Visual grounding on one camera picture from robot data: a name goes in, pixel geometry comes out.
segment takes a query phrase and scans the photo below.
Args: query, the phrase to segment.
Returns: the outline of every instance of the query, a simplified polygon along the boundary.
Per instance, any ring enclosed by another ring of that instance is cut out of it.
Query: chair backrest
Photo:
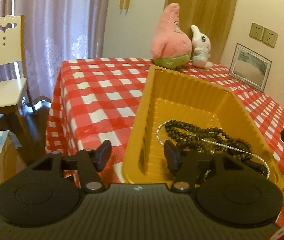
[[[0,65],[21,61],[26,77],[24,61],[24,15],[0,17]]]

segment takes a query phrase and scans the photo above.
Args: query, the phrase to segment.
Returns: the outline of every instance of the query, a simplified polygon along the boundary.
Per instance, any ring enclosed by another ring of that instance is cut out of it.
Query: picture frame
[[[229,76],[263,92],[271,64],[269,59],[237,43]]]

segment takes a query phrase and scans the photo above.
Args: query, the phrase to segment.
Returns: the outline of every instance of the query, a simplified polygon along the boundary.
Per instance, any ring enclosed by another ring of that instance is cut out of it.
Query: circular black cover
[[[0,221],[36,227],[64,219],[81,199],[80,190],[51,171],[32,171],[0,185]]]
[[[195,198],[211,218],[233,227],[274,222],[282,208],[282,192],[260,175],[227,171],[204,182]]]

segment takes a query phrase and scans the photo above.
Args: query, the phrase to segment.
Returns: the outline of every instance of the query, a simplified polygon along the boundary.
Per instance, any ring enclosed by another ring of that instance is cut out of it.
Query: electrical outlet
[[[278,34],[268,28],[265,28],[262,42],[271,46],[272,48],[275,47],[276,40],[278,39]]]
[[[263,36],[263,31],[264,31],[264,27],[263,26],[258,25],[256,23],[252,23],[250,36],[252,38],[257,39],[258,41],[261,41],[262,40],[262,36]]]

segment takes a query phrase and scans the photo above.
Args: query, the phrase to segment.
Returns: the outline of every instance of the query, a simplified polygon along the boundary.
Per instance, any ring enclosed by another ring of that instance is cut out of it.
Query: stuffed animal
[[[190,60],[192,43],[179,27],[179,12],[178,3],[168,5],[156,29],[151,53],[160,67],[175,69]]]
[[[192,62],[193,65],[200,68],[213,67],[212,62],[209,62],[211,43],[209,38],[202,34],[199,28],[195,25],[191,26],[193,32],[192,45],[194,48]]]

